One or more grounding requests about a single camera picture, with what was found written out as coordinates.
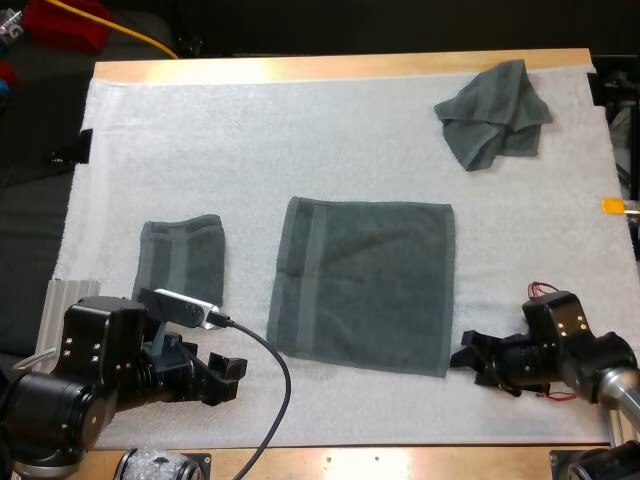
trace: gray towel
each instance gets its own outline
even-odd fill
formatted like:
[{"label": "gray towel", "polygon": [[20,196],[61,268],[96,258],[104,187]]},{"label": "gray towel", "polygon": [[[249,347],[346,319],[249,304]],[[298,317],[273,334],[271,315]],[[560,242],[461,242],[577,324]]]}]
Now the gray towel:
[{"label": "gray towel", "polygon": [[435,111],[445,140],[467,171],[489,168],[496,155],[536,156],[540,125],[553,121],[523,60],[480,73]]},{"label": "gray towel", "polygon": [[451,205],[294,197],[267,338],[295,357],[444,377],[454,232]]},{"label": "gray towel", "polygon": [[138,298],[142,288],[164,288],[221,306],[224,250],[224,230],[217,215],[146,222],[132,298]]}]

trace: wooden table edge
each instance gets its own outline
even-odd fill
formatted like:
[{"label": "wooden table edge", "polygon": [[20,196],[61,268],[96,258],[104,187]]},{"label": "wooden table edge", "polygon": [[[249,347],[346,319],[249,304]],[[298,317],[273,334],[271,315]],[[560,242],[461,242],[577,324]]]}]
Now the wooden table edge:
[{"label": "wooden table edge", "polygon": [[586,48],[322,57],[98,62],[94,78],[157,85],[230,85],[476,72],[507,60],[527,68],[590,65]]}]

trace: yellow cable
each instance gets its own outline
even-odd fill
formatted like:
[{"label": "yellow cable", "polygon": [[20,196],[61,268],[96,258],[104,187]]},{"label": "yellow cable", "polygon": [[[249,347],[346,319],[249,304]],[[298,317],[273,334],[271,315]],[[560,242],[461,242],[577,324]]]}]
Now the yellow cable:
[{"label": "yellow cable", "polygon": [[75,13],[76,15],[80,15],[81,17],[87,18],[89,20],[92,20],[96,23],[100,23],[102,25],[105,25],[107,27],[113,28],[114,30],[118,30],[119,32],[122,33],[126,33],[127,35],[131,35],[132,37],[135,37],[139,40],[142,40],[143,42],[147,42],[151,45],[153,45],[154,47],[159,48],[160,50],[162,50],[164,53],[166,53],[167,55],[169,55],[171,58],[178,58],[178,55],[176,55],[174,52],[172,52],[169,48],[165,47],[163,44],[161,44],[160,42],[154,40],[153,38],[149,38],[146,35],[142,35],[141,33],[138,33],[134,30],[129,30],[126,27],[123,27],[122,25],[118,25],[117,23],[113,23],[110,22],[109,20],[105,20],[104,18],[100,18],[100,17],[96,17],[95,15],[91,15],[90,13],[84,12],[82,10],[79,10],[75,7],[72,7],[71,5],[67,5],[66,3],[62,3],[59,0],[46,0],[47,2],[49,2],[52,5],[55,5],[56,7],[60,7],[63,10],[66,10],[67,12],[71,12],[71,13]]}]

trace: crumpled gray towel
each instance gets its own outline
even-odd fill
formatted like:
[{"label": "crumpled gray towel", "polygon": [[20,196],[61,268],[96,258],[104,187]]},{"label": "crumpled gray towel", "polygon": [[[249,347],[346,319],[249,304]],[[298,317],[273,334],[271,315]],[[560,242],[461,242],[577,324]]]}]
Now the crumpled gray towel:
[{"label": "crumpled gray towel", "polygon": [[451,205],[294,197],[267,339],[294,357],[444,377],[454,251]]},{"label": "crumpled gray towel", "polygon": [[496,155],[536,156],[540,125],[553,121],[529,81],[524,60],[480,73],[435,111],[445,140],[467,171],[489,168]]}]

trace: red object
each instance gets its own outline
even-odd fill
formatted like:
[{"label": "red object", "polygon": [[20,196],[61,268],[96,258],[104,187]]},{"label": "red object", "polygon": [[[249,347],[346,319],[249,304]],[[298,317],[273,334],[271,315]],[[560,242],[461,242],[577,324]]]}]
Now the red object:
[{"label": "red object", "polygon": [[[63,1],[78,10],[111,20],[109,9],[97,0]],[[42,45],[90,55],[102,51],[111,33],[109,27],[63,10],[46,0],[31,0],[24,12],[22,24]]]},{"label": "red object", "polygon": [[0,79],[7,82],[10,88],[15,87],[18,84],[18,77],[13,73],[11,67],[7,62],[0,62]]}]

